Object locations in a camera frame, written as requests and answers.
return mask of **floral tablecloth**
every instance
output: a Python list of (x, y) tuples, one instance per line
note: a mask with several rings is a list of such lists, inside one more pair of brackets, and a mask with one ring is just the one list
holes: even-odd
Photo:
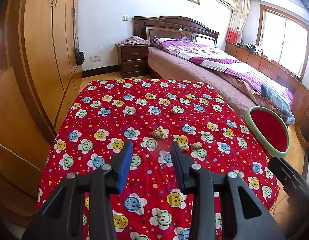
[[(151, 136), (164, 131), (165, 139)], [(51, 148), (38, 208), (69, 172), (93, 172), (133, 142), (126, 188), (112, 195), (119, 240), (186, 240), (193, 195), (178, 189), (170, 156), (173, 140), (202, 143), (194, 162), (212, 172), (235, 171), (269, 209), (279, 192), (268, 158), (245, 123), (209, 84), (175, 80), (97, 80), (79, 94)], [(219, 194), (215, 192), (216, 238), (221, 238)], [(83, 239), (89, 238), (85, 196)]]

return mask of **quilt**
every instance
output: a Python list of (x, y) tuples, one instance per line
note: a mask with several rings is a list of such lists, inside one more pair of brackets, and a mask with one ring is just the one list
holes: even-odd
[[(205, 68), (216, 70), (219, 73), (221, 72), (244, 80), (260, 95), (261, 85), (266, 84), (277, 92), (282, 100), (289, 106), (290, 112), (292, 111), (293, 95), (288, 88), (281, 86), (263, 73), (239, 61), (235, 57), (228, 55), (222, 50), (205, 44), (178, 41), (170, 38), (155, 39), (154, 42), (157, 43), (161, 49), (179, 58)], [(283, 118), (288, 125), (294, 124), (294, 122), (290, 122), (291, 119), (286, 119), (284, 116)]]
[[(163, 131), (164, 139), (151, 132)], [(111, 195), (120, 240), (186, 240), (193, 195), (178, 189), (170, 145), (201, 142), (189, 154), (211, 172), (235, 171), (270, 209), (279, 185), (266, 154), (241, 118), (214, 88), (188, 80), (97, 80), (78, 95), (51, 147), (38, 194), (38, 208), (69, 172), (91, 173), (133, 143), (125, 189)], [(216, 238), (222, 236), (215, 192)], [(85, 195), (83, 239), (89, 240), (89, 195)]]

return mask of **mattress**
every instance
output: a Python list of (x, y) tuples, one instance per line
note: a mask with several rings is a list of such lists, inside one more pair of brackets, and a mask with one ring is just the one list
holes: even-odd
[(244, 118), (250, 107), (256, 106), (249, 96), (221, 78), (213, 70), (197, 66), (154, 47), (150, 47), (148, 51), (149, 66), (162, 78), (208, 82), (227, 100), (241, 118)]
[[(165, 132), (165, 139), (151, 132)], [(193, 195), (178, 189), (170, 145), (176, 140), (194, 162), (212, 172), (235, 171), (270, 209), (277, 179), (261, 146), (227, 101), (203, 82), (189, 80), (97, 80), (69, 110), (43, 171), (38, 208), (69, 172), (91, 173), (133, 143), (125, 189), (111, 195), (117, 238), (178, 240), (190, 228)], [(215, 193), (216, 235), (221, 238), (219, 194)], [(89, 237), (89, 195), (85, 194), (83, 239)]]

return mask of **blue plaid cloth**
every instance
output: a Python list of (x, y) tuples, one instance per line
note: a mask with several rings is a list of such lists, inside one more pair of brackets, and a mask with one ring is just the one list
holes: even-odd
[(295, 123), (293, 113), (290, 111), (288, 104), (278, 95), (276, 91), (267, 86), (267, 84), (261, 85), (261, 95), (276, 103), (279, 112), (282, 116), (282, 120), (288, 125)]

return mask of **green rim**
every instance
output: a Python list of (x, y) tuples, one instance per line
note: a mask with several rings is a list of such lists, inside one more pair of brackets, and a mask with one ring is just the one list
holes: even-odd
[[(255, 125), (255, 123), (253, 122), (253, 119), (251, 118), (251, 111), (253, 110), (263, 110), (266, 111), (270, 114), (272, 114), (273, 116), (275, 116), (280, 123), (282, 124), (282, 127), (285, 129), (286, 132), (286, 137), (287, 137), (287, 149), (285, 152), (280, 152), (278, 151), (276, 148), (274, 148), (269, 142), (268, 140), (263, 136), (263, 134), (259, 131), (259, 129), (257, 128), (257, 126)], [(285, 158), (288, 150), (289, 150), (289, 145), (290, 145), (290, 140), (289, 140), (289, 135), (288, 135), (288, 130), (287, 130), (287, 126), (285, 125), (284, 121), (273, 111), (265, 108), (265, 107), (261, 107), (261, 106), (253, 106), (250, 109), (248, 109), (248, 111), (245, 114), (245, 121), (247, 126), (249, 127), (249, 129), (251, 130), (251, 132), (255, 135), (255, 137), (258, 139), (258, 141), (262, 144), (262, 146), (266, 149), (266, 151), (272, 156), (272, 157), (278, 157), (278, 158)]]

